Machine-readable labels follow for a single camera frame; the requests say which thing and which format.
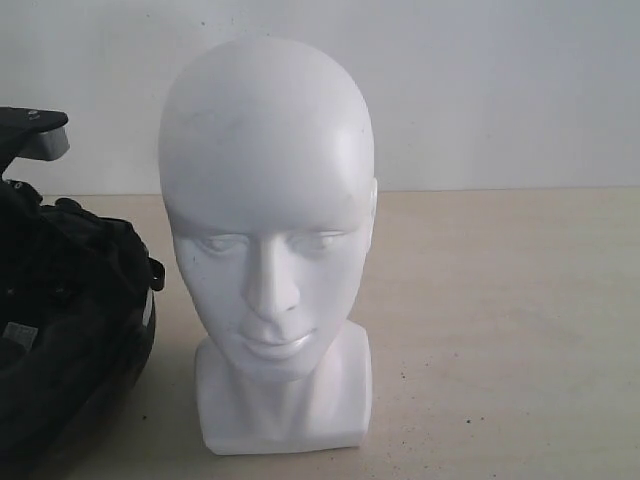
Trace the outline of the white mannequin head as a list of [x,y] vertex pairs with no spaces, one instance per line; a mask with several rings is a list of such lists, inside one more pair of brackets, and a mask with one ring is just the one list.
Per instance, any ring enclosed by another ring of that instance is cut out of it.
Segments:
[[359,446],[372,410],[350,319],[377,206],[357,84],[304,43],[214,47],[171,86],[158,136],[179,272],[206,335],[195,387],[219,455]]

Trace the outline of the black helmet with tinted visor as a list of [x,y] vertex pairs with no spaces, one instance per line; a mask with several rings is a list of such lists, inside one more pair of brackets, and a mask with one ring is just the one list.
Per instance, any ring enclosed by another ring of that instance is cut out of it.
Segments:
[[75,414],[145,326],[164,268],[134,226],[1,184],[1,439]]

